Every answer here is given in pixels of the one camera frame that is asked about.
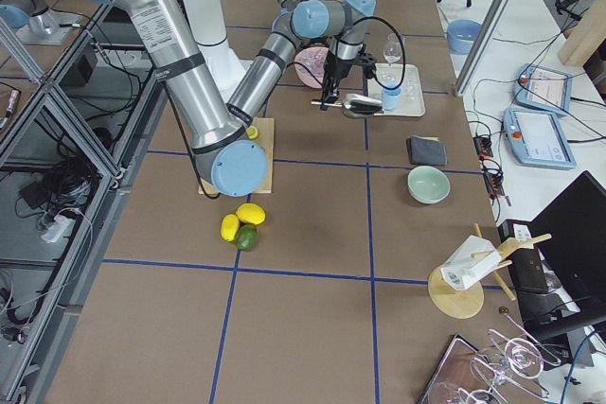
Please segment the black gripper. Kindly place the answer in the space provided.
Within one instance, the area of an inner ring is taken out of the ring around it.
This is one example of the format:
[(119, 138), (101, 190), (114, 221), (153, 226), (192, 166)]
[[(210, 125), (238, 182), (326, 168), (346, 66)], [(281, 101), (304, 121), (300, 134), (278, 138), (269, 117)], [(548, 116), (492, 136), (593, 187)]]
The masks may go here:
[(377, 60), (366, 51), (364, 43), (349, 44), (342, 39), (332, 39), (324, 63), (323, 88), (320, 98), (314, 98), (311, 105), (318, 106), (321, 111), (329, 108), (341, 108), (339, 101), (339, 86), (346, 78), (352, 66), (359, 66), (366, 79), (377, 76)]

